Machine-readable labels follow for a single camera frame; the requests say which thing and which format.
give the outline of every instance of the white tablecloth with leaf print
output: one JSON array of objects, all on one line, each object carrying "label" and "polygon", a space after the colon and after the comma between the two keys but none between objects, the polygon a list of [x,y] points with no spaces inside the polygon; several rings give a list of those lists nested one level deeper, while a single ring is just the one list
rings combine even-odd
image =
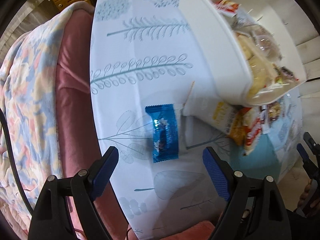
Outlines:
[{"label": "white tablecloth with leaf print", "polygon": [[[233,141],[183,117],[180,129],[188,153],[153,163],[153,129],[145,107],[184,103],[193,81],[215,93],[207,62],[178,5],[179,0],[98,0],[94,15],[90,84],[95,125],[101,152],[109,146],[119,150],[110,181],[139,239],[172,235],[222,212],[225,202],[202,163],[205,147],[213,146],[233,167],[242,162],[242,149]],[[279,164],[270,141],[265,144],[261,148]]]}]

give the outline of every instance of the blue snack package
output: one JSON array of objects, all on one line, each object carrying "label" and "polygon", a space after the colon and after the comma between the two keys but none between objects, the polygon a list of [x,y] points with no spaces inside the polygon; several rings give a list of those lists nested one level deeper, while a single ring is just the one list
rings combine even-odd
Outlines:
[{"label": "blue snack package", "polygon": [[178,159],[178,122],[173,105],[147,106],[153,123],[153,162]]}]

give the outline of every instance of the multicolored fleece blanket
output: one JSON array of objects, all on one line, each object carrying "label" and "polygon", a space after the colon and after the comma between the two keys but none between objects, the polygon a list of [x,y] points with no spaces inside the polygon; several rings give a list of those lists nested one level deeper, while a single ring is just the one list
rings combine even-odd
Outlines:
[{"label": "multicolored fleece blanket", "polygon": [[[64,27],[76,9],[93,13],[77,2],[50,21],[23,34],[0,68],[0,108],[10,131],[18,174],[34,208],[45,180],[62,177],[55,115],[56,67]],[[0,210],[21,239],[27,239],[31,215],[13,178],[4,135],[0,135]]]}]

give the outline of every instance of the white plastic bin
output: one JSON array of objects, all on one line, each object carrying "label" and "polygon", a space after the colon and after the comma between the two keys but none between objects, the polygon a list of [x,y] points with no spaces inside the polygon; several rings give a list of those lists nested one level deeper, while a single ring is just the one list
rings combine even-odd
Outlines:
[{"label": "white plastic bin", "polygon": [[216,11],[212,1],[218,0],[180,0],[179,9],[184,14],[203,50],[211,68],[219,95],[233,105],[261,106],[274,102],[285,93],[306,81],[306,73],[298,51],[281,19],[267,3],[260,0],[231,0],[250,11],[250,15],[259,20],[280,46],[281,66],[293,71],[297,83],[272,92],[263,93],[257,98],[247,99],[252,85],[252,73],[245,60],[233,31],[226,20]]}]

